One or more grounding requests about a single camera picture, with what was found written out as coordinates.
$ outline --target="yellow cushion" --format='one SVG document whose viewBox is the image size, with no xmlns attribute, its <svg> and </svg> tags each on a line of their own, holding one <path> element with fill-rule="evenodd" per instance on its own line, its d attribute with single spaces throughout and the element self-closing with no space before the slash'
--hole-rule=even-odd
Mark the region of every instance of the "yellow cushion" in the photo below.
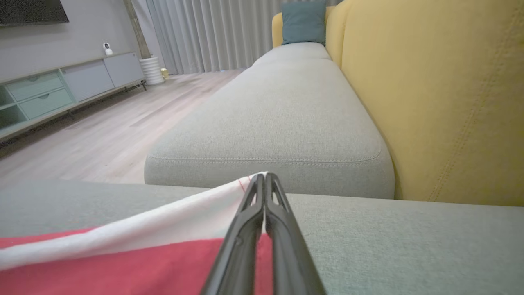
<svg viewBox="0 0 524 295">
<path fill-rule="evenodd" d="M 524 205 L 524 1 L 353 0 L 342 71 L 396 198 Z"/>
<path fill-rule="evenodd" d="M 326 22 L 328 21 L 328 16 L 334 7 L 335 6 L 326 7 L 326 19 L 325 19 Z M 282 45 L 282 42 L 284 42 L 284 37 L 282 36 L 282 27 L 283 27 L 283 20 L 282 20 L 282 12 L 281 12 L 275 15 L 273 17 L 273 20 L 271 21 L 271 36 L 273 38 L 273 48 Z"/>
<path fill-rule="evenodd" d="M 340 68 L 342 66 L 342 49 L 347 13 L 353 0 L 345 0 L 336 5 L 326 22 L 326 50 L 331 59 Z"/>
</svg>

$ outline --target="curtain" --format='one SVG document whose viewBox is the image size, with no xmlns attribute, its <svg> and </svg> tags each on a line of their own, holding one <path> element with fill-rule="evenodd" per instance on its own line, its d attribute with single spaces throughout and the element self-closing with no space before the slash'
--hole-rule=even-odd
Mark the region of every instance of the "curtain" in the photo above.
<svg viewBox="0 0 524 295">
<path fill-rule="evenodd" d="M 147 0 L 147 6 L 166 68 L 181 74 L 250 67 L 272 48 L 271 20 L 280 5 L 296 1 Z"/>
</svg>

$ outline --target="gold object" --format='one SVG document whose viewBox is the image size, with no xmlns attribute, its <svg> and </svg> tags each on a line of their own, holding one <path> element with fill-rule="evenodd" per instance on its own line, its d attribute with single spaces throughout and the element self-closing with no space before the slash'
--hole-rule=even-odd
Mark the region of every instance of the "gold object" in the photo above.
<svg viewBox="0 0 524 295">
<path fill-rule="evenodd" d="M 167 78 L 169 78 L 169 72 L 167 71 L 166 68 L 161 68 L 161 69 L 160 69 L 160 72 L 162 73 L 162 76 L 164 77 L 164 80 L 166 80 Z"/>
</svg>

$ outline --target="gray wall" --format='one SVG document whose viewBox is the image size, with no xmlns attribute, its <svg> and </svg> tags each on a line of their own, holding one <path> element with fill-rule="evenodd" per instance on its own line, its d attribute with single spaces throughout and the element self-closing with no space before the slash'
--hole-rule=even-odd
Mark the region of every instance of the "gray wall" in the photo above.
<svg viewBox="0 0 524 295">
<path fill-rule="evenodd" d="M 69 23 L 0 29 L 0 80 L 102 57 L 103 42 L 139 52 L 122 0 L 61 1 Z"/>
</svg>

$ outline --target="cushion seam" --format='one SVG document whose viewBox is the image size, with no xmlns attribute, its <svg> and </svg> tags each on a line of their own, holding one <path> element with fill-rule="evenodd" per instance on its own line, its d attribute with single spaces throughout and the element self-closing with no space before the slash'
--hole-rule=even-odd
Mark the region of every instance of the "cushion seam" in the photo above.
<svg viewBox="0 0 524 295">
<path fill-rule="evenodd" d="M 153 155 L 148 155 L 149 158 L 156 160 L 162 160 L 165 162 L 199 162 L 199 163 L 254 163 L 254 164 L 263 164 L 263 163 L 288 163 L 296 165 L 359 165 L 366 164 L 366 162 L 371 162 L 374 159 L 378 158 L 382 154 L 382 148 L 378 151 L 377 155 L 368 158 L 356 159 L 352 161 L 337 161 L 337 160 L 327 160 L 327 161 L 318 161 L 313 159 L 275 159 L 275 158 L 221 158 L 221 157 L 177 157 L 177 158 L 165 158 L 158 157 Z"/>
</svg>

